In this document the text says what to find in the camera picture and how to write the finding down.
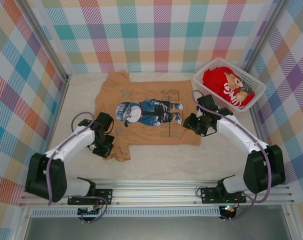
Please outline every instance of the white plastic basket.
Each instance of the white plastic basket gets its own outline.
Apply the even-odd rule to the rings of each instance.
[[[204,86],[203,84],[203,76],[204,72],[208,69],[213,70],[215,68],[219,67],[228,67],[233,72],[240,77],[240,80],[244,83],[246,83],[248,86],[251,87],[251,89],[254,91],[255,96],[253,99],[243,108],[239,109],[237,106],[232,105],[225,99],[223,99],[221,96],[217,95],[215,92],[210,90],[208,87]],[[218,104],[220,107],[228,108],[233,113],[243,113],[246,112],[249,108],[251,108],[254,103],[257,102],[257,100],[264,94],[266,91],[266,85],[259,81],[257,78],[251,76],[244,70],[241,70],[239,67],[231,64],[230,62],[226,61],[225,59],[222,59],[220,57],[215,58],[214,60],[207,63],[204,67],[202,67],[193,77],[193,80],[197,83],[198,90],[202,91],[204,95],[211,94],[216,104]]]

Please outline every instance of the printed graphic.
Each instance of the printed graphic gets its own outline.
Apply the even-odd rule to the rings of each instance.
[[[147,126],[157,127],[163,123],[170,123],[172,120],[176,120],[181,125],[181,114],[170,111],[182,111],[183,109],[184,107],[181,103],[156,99],[147,99],[139,103],[122,102],[116,108],[116,119],[124,122],[126,128],[128,124],[132,123],[142,123]]]

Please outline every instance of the white floor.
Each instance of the white floor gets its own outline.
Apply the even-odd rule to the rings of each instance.
[[[133,82],[192,80],[194,73],[131,73]],[[94,100],[107,73],[76,73],[62,107],[51,147],[71,134],[71,121],[80,112],[94,112]],[[76,123],[89,116],[80,116]],[[250,112],[237,115],[239,122],[255,134]],[[240,152],[221,133],[203,137],[200,146],[129,146],[131,160],[103,160],[84,149],[66,168],[70,177],[123,180],[218,180],[242,174],[247,154]]]

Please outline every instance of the metal bracket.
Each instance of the metal bracket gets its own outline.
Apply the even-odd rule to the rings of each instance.
[[[112,203],[113,190],[112,189],[96,189],[94,196],[106,199],[108,205],[110,205]],[[68,205],[96,205],[97,199],[69,197],[67,204]],[[99,205],[104,204],[103,200],[98,200],[98,204]]]
[[[246,197],[241,192],[235,192],[230,197],[227,197],[226,201],[222,201],[216,187],[202,187],[200,189],[201,202],[203,204],[240,204],[246,203]]]

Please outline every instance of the red clothing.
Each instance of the red clothing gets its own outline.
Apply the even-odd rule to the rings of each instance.
[[[253,99],[255,93],[251,90],[248,92],[248,96],[244,101],[238,101],[236,99],[236,94],[243,92],[242,87],[238,87],[235,90],[230,89],[225,73],[232,74],[240,79],[229,67],[222,66],[217,67],[214,70],[208,69],[205,71],[202,78],[203,84],[214,93],[225,99],[227,102],[240,109],[243,109]]]

